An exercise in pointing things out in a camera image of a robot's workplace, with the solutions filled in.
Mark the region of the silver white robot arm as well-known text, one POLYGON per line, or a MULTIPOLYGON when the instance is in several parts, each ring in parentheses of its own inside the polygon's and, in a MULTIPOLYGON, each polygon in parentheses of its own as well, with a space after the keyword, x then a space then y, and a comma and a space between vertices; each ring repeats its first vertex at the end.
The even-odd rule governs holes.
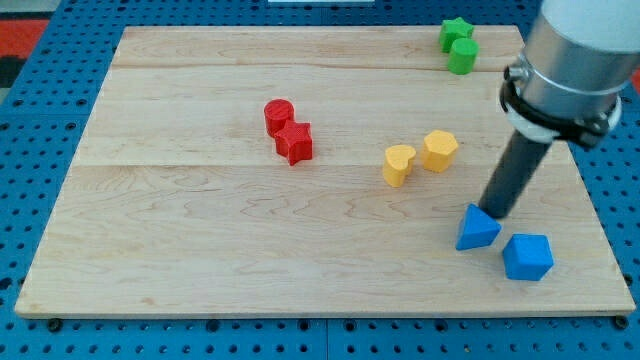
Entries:
POLYGON ((639 0, 544 0, 500 101, 530 141, 593 147, 622 113, 639 66, 639 0))

